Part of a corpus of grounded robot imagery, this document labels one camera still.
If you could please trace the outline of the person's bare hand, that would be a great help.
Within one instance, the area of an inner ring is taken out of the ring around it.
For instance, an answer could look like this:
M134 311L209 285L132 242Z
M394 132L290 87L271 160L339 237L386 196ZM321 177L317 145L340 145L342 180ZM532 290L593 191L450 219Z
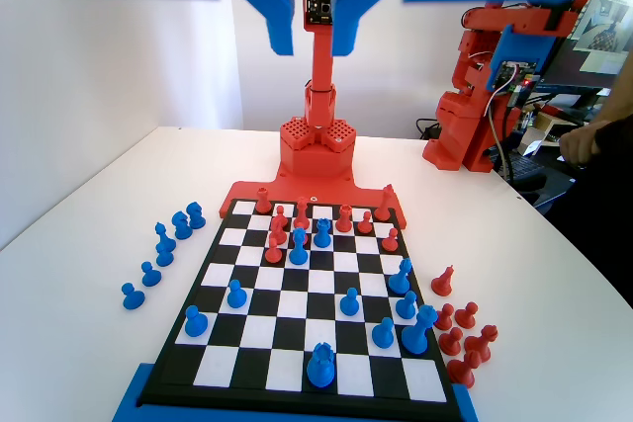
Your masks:
M574 166L588 164L591 158L599 152L595 143L595 135L603 126L605 126L605 122L597 122L575 128L562 135L560 151L565 161Z

